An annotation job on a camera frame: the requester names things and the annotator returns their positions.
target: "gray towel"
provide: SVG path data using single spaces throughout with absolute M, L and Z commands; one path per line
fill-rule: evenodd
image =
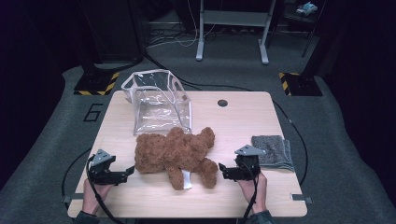
M 280 135 L 252 136 L 251 144 L 264 149 L 266 154 L 259 156 L 259 164 L 270 169 L 288 169 L 294 172 L 290 155 L 290 142 Z

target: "wooden table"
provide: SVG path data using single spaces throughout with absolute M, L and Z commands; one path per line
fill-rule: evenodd
M 253 135 L 281 135 L 274 105 L 269 93 L 262 91 L 188 91 L 192 101 L 192 132 L 204 127 L 213 129 L 215 145 L 207 157 L 227 167 L 235 167 L 234 151 L 249 144 Z M 218 100 L 226 100 L 221 107 Z M 125 100 L 123 91 L 116 91 L 107 109 L 102 126 L 92 147 L 117 156 L 111 171 L 125 171 L 134 165 L 136 146 L 133 106 Z M 304 202 L 296 202 L 290 194 L 301 194 L 296 174 L 287 170 L 262 172 L 268 179 L 267 207 L 274 217 L 303 217 Z M 83 192 L 85 171 L 79 180 L 76 195 Z M 174 190 L 165 171 L 130 175 L 127 183 L 114 187 L 105 201 L 114 217 L 242 217 L 248 206 L 236 182 L 224 179 L 218 172 L 218 183 L 206 189 L 197 174 L 191 174 L 192 189 Z M 82 206 L 74 199 L 68 215 L 76 217 Z M 106 214 L 100 210 L 99 217 Z

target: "stuffed animal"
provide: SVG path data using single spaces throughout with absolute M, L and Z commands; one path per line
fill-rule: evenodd
M 215 135 L 210 128 L 199 134 L 184 133 L 173 128 L 168 135 L 142 133 L 136 138 L 134 167 L 140 174 L 153 174 L 166 170 L 174 189 L 183 189 L 181 170 L 197 173 L 205 187 L 216 186 L 218 166 L 206 155 L 215 144 Z

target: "human hand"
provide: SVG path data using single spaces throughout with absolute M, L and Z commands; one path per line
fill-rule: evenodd
M 267 210 L 265 205 L 265 199 L 267 196 L 267 178 L 263 173 L 260 173 L 256 177 L 257 184 L 257 195 L 256 202 L 252 206 L 253 213 L 260 213 L 262 211 Z M 242 192 L 245 196 L 245 199 L 248 203 L 250 203 L 251 198 L 254 194 L 254 182 L 253 180 L 237 180 L 239 186 L 242 189 Z
M 113 185 L 95 185 L 95 189 L 98 194 L 105 201 L 107 194 L 110 192 Z M 95 193 L 93 192 L 90 181 L 85 179 L 84 181 L 84 197 L 82 203 L 82 211 L 91 215 L 95 215 L 99 210 L 99 202 L 97 202 Z

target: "clear plastic bag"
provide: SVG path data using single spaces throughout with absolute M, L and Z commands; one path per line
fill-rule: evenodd
M 167 134 L 174 127 L 191 133 L 191 99 L 170 71 L 132 73 L 121 88 L 134 105 L 134 135 Z

